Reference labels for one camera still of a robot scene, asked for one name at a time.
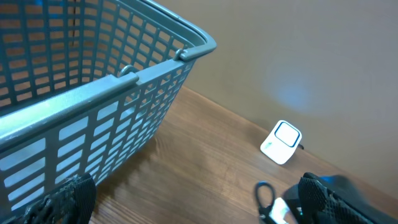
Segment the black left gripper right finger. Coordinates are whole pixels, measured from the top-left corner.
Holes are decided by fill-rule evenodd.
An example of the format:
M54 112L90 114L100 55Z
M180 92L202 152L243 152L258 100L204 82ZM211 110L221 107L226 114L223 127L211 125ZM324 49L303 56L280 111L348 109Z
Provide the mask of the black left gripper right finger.
M301 204L299 223L397 223L397 219L370 204L355 204L322 184L316 177L301 177L297 185Z

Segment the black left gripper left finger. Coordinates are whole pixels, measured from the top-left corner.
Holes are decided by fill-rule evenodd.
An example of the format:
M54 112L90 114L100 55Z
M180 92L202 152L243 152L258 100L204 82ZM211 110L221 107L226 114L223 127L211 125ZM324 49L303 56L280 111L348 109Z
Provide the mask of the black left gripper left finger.
M95 203L96 184L86 173L67 179L56 189L1 216L1 223L86 224L90 221Z

